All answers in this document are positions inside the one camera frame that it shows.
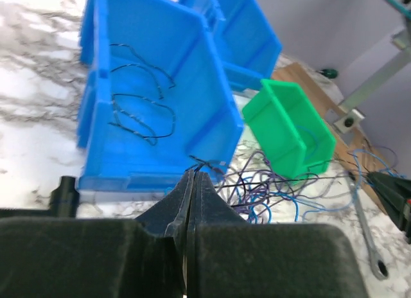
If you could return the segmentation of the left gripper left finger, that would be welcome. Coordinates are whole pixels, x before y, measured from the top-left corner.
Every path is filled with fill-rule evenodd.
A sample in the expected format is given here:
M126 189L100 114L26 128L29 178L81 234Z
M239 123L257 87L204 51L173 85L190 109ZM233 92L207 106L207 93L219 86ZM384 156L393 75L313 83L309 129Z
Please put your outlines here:
M1 218L1 296L182 297L194 177L135 219Z

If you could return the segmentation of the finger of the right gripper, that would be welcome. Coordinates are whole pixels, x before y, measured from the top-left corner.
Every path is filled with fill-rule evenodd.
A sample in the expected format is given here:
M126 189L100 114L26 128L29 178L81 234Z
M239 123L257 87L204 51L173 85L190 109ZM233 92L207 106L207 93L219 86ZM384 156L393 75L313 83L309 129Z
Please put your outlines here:
M374 171L367 181L394 225L410 237L410 180Z

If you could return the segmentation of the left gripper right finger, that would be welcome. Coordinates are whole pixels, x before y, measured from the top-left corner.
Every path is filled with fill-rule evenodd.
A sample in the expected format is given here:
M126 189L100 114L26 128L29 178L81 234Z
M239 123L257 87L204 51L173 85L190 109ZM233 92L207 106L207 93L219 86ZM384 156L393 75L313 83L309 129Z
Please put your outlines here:
M189 297L367 297L347 236L329 224L252 225L193 181L188 225Z

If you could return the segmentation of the green bin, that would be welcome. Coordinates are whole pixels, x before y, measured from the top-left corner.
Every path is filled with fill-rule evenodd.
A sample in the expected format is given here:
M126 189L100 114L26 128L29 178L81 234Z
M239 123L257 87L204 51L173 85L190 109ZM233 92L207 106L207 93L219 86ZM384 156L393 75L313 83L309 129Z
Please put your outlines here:
M241 111L274 173L294 179L327 171L337 141L299 84L262 79Z

